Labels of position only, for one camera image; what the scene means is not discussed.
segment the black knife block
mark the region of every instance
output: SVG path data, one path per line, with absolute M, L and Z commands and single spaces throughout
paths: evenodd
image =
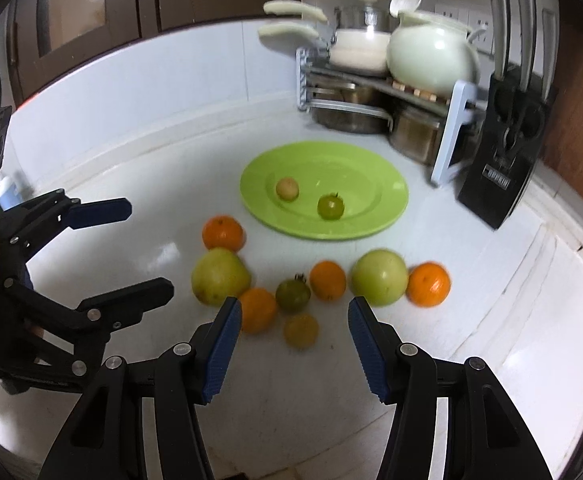
M 458 200 L 498 229 L 518 204 L 536 165 L 556 91 L 541 99 L 541 78 L 522 92 L 520 67 L 492 75 L 482 138 Z

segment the kitchen counter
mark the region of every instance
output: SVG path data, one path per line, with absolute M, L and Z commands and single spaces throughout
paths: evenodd
M 189 276 L 204 253 L 201 228 L 217 214 L 241 222 L 248 240 L 240 256 L 254 283 L 271 291 L 322 259 L 349 269 L 373 248 L 397 251 L 408 266 L 441 262 L 453 282 L 441 306 L 420 309 L 402 298 L 376 308 L 377 317 L 433 357 L 484 357 L 557 478 L 583 430 L 583 237 L 574 241 L 574 219 L 533 182 L 493 232 L 456 202 L 454 185 L 431 187 L 425 169 L 384 137 L 329 132 L 289 107 L 224 113 L 224 122 L 207 116 L 172 124 L 59 179 L 69 196 L 83 202 L 126 196 L 134 212 L 120 224 L 57 237 L 30 263 L 37 290 L 75 308 L 83 298 L 132 283 L 171 280 L 174 299 L 114 333 L 107 346 L 105 357 L 134 362 L 157 357 L 213 319 L 216 309 L 196 301 Z M 300 240 L 260 224 L 241 204 L 243 168 L 265 150 L 306 139 L 350 142 L 384 156 L 409 186 L 405 213 L 380 234 L 346 242 Z M 92 176 L 84 180 L 86 173 Z M 321 332 L 309 351 L 287 348 L 282 316 L 270 332 L 239 338 L 222 392 L 198 408 L 217 478 L 236 472 L 251 479 L 375 478 L 394 410 L 367 387 L 347 329 L 350 298 L 311 301 Z M 76 399 L 35 389 L 10 397 L 0 387 L 0 443 L 44 460 Z M 146 408 L 151 415 L 149 401 Z M 152 422 L 146 455 L 154 479 L 160 469 Z M 440 400 L 431 479 L 442 477 L 445 438 L 446 400 Z

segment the green apple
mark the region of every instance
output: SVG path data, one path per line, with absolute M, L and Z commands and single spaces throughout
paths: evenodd
M 362 256 L 351 270 L 351 290 L 371 306 L 394 303 L 407 290 L 409 271 L 393 251 L 376 249 Z

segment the metal dish rack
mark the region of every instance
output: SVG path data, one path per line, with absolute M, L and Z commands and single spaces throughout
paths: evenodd
M 430 181 L 434 186 L 439 187 L 447 184 L 463 168 L 470 165 L 471 158 L 465 158 L 460 162 L 451 164 L 451 156 L 458 140 L 460 127 L 463 124 L 477 123 L 484 118 L 484 110 L 476 107 L 476 104 L 479 103 L 477 85 L 461 80 L 456 81 L 451 100 L 448 104 L 441 104 L 440 102 L 431 101 L 413 93 L 394 88 L 391 83 L 380 78 L 371 78 L 335 70 L 326 64 L 324 57 L 315 49 L 300 47 L 296 51 L 296 95 L 299 110 L 306 112 L 311 108 L 328 108 L 365 114 L 386 119 L 390 130 L 393 127 L 393 117 L 383 108 L 312 98 L 311 92 L 307 88 L 307 74 L 309 73 L 337 77 L 347 82 L 368 86 L 444 118 L 445 127 L 441 147 L 430 177 Z

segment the oval plate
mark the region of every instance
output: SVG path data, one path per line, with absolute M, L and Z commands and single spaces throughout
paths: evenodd
M 296 179 L 300 194 L 284 202 L 276 184 Z M 296 142 L 258 155 L 243 171 L 240 193 L 262 223 L 300 238 L 348 240 L 389 227 L 407 206 L 403 176 L 376 153 L 344 142 Z M 318 215 L 318 199 L 338 193 L 345 213 L 338 220 Z

